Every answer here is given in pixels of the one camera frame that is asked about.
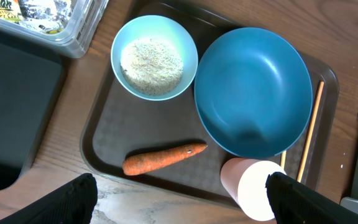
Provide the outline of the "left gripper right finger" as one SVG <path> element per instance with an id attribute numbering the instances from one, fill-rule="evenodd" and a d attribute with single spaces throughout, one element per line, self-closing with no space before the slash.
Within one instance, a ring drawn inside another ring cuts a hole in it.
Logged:
<path id="1" fill-rule="evenodd" d="M 265 187 L 277 224 L 358 224 L 358 214 L 281 172 L 268 175 Z"/>

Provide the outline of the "pink cup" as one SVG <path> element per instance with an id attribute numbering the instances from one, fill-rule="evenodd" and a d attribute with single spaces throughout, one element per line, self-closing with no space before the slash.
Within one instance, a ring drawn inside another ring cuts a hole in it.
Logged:
<path id="1" fill-rule="evenodd" d="M 275 162 L 233 158 L 221 169 L 223 187 L 251 219 L 264 222 L 275 218 L 267 197 L 269 175 L 284 169 Z"/>

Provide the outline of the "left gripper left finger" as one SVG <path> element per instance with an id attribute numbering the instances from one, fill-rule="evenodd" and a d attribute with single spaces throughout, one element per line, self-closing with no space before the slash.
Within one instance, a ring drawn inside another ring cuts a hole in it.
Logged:
<path id="1" fill-rule="evenodd" d="M 86 173 L 3 218 L 0 224 L 89 224 L 97 201 L 96 179 Z"/>

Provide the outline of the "white napkin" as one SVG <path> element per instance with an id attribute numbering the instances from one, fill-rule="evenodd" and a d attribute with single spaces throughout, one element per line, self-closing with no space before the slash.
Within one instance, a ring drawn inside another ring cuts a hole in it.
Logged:
<path id="1" fill-rule="evenodd" d="M 73 8 L 71 0 L 20 0 L 24 17 L 19 25 L 44 34 L 57 34 L 68 24 Z"/>

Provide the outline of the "yellow snack wrapper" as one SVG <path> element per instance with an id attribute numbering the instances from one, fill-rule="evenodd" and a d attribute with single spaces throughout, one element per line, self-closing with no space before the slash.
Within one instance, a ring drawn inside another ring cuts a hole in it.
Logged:
<path id="1" fill-rule="evenodd" d="M 0 0 L 0 19 L 19 22 L 24 18 L 18 0 Z"/>

